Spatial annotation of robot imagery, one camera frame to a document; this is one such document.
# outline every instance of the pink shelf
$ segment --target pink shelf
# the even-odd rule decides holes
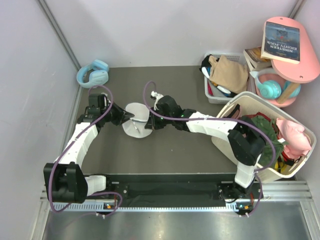
[[[298,84],[306,84],[316,79],[320,74],[320,63],[304,26],[296,20],[283,16],[269,18],[267,22],[300,29],[300,63],[271,60],[273,69],[284,79]]]

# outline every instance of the yellow cloth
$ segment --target yellow cloth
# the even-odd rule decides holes
[[[229,91],[239,94],[247,90],[248,69],[247,65],[230,61],[222,55],[217,61],[214,56],[209,57],[211,64],[210,81]]]

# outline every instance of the green cloth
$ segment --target green cloth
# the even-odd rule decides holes
[[[277,134],[279,130],[277,128],[276,122],[274,119],[272,119],[271,121],[268,121],[261,115],[257,115],[251,118],[251,120],[254,122],[256,127],[260,129],[263,133],[265,133],[268,136],[268,138],[272,141],[272,144],[274,145],[274,148],[275,148],[275,161],[270,167],[275,168],[277,159],[281,157],[281,159],[283,160],[281,153],[283,152],[286,144],[285,142],[284,143],[278,142]],[[270,144],[267,142],[262,151],[259,164],[262,166],[266,166],[268,165],[268,163],[270,163],[271,160],[272,160],[272,149]]]

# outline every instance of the wooden leg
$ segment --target wooden leg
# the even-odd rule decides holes
[[[278,104],[283,104],[290,95],[296,90],[297,87],[300,86],[300,83],[291,82],[289,86],[283,91],[280,97],[276,100]]]

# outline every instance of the blue book cover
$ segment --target blue book cover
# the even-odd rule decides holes
[[[267,21],[265,24],[264,52],[284,58],[287,62],[300,61],[300,30]]]

